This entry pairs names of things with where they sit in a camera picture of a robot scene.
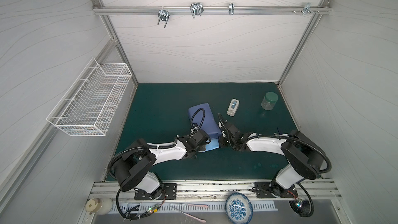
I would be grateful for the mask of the light blue wrapping paper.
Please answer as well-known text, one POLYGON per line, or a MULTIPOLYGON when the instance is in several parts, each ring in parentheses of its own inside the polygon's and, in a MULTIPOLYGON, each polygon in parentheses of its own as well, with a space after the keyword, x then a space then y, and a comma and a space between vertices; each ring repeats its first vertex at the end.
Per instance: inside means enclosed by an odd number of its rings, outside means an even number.
POLYGON ((219 148, 219 137, 222 135, 218 124, 208 103, 199 104, 188 109, 189 119, 192 119, 194 113, 200 108, 204 109, 205 118, 201 130, 204 130, 210 137, 210 142, 200 149, 200 152, 207 152, 219 148))

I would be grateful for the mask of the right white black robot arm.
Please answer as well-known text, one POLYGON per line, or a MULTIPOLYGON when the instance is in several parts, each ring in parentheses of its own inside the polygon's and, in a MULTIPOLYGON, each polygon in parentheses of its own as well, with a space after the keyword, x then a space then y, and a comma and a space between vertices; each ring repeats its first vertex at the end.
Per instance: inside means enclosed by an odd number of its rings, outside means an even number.
POLYGON ((222 141, 240 152, 270 152, 285 156, 288 165, 279 170, 271 182, 262 188, 267 194, 281 198, 292 186, 305 179, 315 180, 331 171, 332 164, 326 153, 306 135, 292 130, 283 135, 242 133, 219 113, 222 141))

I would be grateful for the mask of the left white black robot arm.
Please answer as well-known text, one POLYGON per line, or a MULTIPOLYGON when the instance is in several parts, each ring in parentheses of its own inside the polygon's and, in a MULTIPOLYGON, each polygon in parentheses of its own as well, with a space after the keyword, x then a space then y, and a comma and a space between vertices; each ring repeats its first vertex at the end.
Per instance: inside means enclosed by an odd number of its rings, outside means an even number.
POLYGON ((142 190, 157 198, 164 184, 151 168, 167 161, 195 158, 210 143, 209 135, 202 130, 204 120, 205 110, 199 108, 191 118, 191 133, 178 135, 171 143, 151 144, 137 139, 126 150, 114 155, 107 166, 108 175, 118 182, 122 192, 142 190))

